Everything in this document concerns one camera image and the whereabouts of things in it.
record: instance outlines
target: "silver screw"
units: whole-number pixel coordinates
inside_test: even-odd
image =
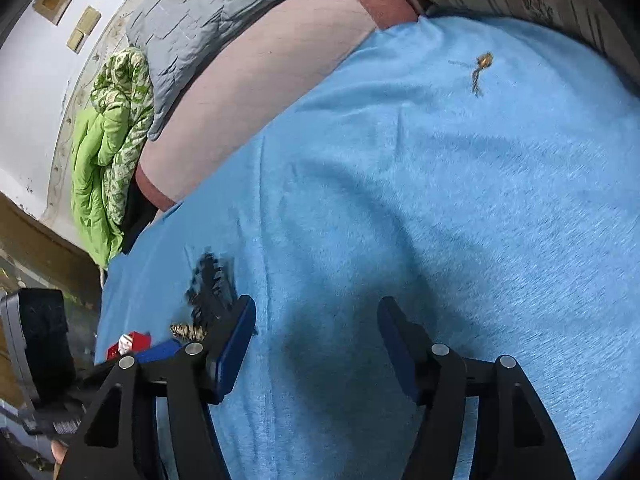
[[[184,351],[189,355],[198,355],[202,352],[202,345],[200,343],[189,343],[185,346]]]
[[[513,368],[517,364],[517,362],[516,359],[514,359],[510,355],[503,355],[500,358],[500,364],[505,368]]]
[[[431,347],[431,351],[439,356],[445,356],[449,353],[449,347],[447,345],[443,345],[442,343],[436,343]]]
[[[136,362],[136,360],[133,357],[131,357],[130,355],[125,355],[118,362],[118,366],[120,368],[122,368],[123,370],[126,370],[127,368],[131,368],[134,365],[135,362]]]

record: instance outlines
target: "green cloth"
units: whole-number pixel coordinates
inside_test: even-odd
[[[105,269],[120,252],[129,184],[154,116],[148,64],[134,47],[112,54],[76,117],[71,209],[84,248]]]

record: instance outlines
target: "blue blanket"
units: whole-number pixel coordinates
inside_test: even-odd
[[[421,410],[376,327],[386,295],[464,356],[515,356],[594,480],[640,413],[639,131],[640,101],[560,34],[465,18],[377,31],[112,261],[98,354],[189,319],[210,248],[257,305],[212,409],[235,480],[400,478]]]

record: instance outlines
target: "gray quilt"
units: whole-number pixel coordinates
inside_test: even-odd
[[[198,66],[280,1],[145,0],[140,5],[127,25],[127,37],[145,53],[154,85],[150,140],[159,137],[171,106]]]

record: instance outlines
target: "beige switch plate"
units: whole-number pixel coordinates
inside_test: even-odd
[[[69,40],[66,42],[66,46],[68,46],[74,52],[77,52],[83,38],[84,38],[84,34],[80,32],[77,28],[75,28],[74,31],[71,33]]]
[[[76,25],[76,29],[88,36],[91,34],[92,30],[94,30],[101,17],[102,15],[100,12],[95,10],[92,6],[88,6],[82,13],[80,21]]]

